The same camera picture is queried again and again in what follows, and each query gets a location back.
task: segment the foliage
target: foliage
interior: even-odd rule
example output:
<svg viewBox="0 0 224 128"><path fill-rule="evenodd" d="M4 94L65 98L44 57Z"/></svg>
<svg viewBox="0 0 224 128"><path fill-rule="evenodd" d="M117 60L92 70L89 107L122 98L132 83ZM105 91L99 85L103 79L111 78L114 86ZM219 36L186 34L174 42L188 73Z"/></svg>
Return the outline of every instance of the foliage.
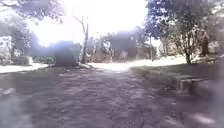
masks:
<svg viewBox="0 0 224 128"><path fill-rule="evenodd" d="M58 19L64 13L61 0L0 0L0 6L13 9L20 16L39 20L45 16Z"/></svg>
<svg viewBox="0 0 224 128"><path fill-rule="evenodd" d="M146 32L155 38L169 38L191 63L196 30L204 28L211 14L207 0L148 0Z"/></svg>

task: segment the bush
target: bush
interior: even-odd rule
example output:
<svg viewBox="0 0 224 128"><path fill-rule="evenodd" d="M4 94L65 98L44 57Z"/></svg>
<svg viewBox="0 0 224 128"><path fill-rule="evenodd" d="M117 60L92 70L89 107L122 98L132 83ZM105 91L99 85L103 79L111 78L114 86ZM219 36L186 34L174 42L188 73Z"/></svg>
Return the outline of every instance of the bush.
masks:
<svg viewBox="0 0 224 128"><path fill-rule="evenodd" d="M14 58L12 61L13 61L13 64L16 64L16 65L30 65L28 56L19 56Z"/></svg>

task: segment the road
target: road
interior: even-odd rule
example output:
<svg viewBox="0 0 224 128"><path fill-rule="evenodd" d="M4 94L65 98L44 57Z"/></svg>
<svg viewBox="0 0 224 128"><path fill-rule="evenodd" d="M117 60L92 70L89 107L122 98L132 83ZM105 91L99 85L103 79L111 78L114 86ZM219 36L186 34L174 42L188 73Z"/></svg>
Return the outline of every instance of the road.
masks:
<svg viewBox="0 0 224 128"><path fill-rule="evenodd" d="M198 126L184 121L174 90L130 70L46 68L0 78L1 128Z"/></svg>

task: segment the bright sky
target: bright sky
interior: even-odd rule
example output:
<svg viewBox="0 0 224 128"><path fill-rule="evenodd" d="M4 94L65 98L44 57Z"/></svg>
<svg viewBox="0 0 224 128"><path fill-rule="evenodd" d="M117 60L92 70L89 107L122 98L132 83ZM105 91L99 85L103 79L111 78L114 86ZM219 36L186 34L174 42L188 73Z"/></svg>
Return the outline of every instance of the bright sky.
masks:
<svg viewBox="0 0 224 128"><path fill-rule="evenodd" d="M81 25L72 18L89 19L90 36L97 33L131 30L144 22L147 10L145 0L64 0L66 16L63 25L52 24L45 18L35 29L40 43L47 46L58 40L82 42Z"/></svg>

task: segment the tree branch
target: tree branch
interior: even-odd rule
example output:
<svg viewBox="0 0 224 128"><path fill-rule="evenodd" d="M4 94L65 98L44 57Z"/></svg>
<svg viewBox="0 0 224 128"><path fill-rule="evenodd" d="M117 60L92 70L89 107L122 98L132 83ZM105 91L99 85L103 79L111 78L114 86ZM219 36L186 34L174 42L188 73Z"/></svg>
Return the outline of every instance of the tree branch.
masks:
<svg viewBox="0 0 224 128"><path fill-rule="evenodd" d="M83 17L82 17L82 20L80 20L76 16L73 16L73 18L75 18L75 20L77 20L82 25L83 33L84 33L84 35L86 35L86 28L85 28L85 25L84 25Z"/></svg>
<svg viewBox="0 0 224 128"><path fill-rule="evenodd" d="M18 9L18 8L20 8L18 5L15 5L15 4L9 5L9 4L6 4L6 3L4 3L4 2L2 2L2 1L0 1L0 4L1 4L2 6L9 7L9 8L13 8L13 9Z"/></svg>

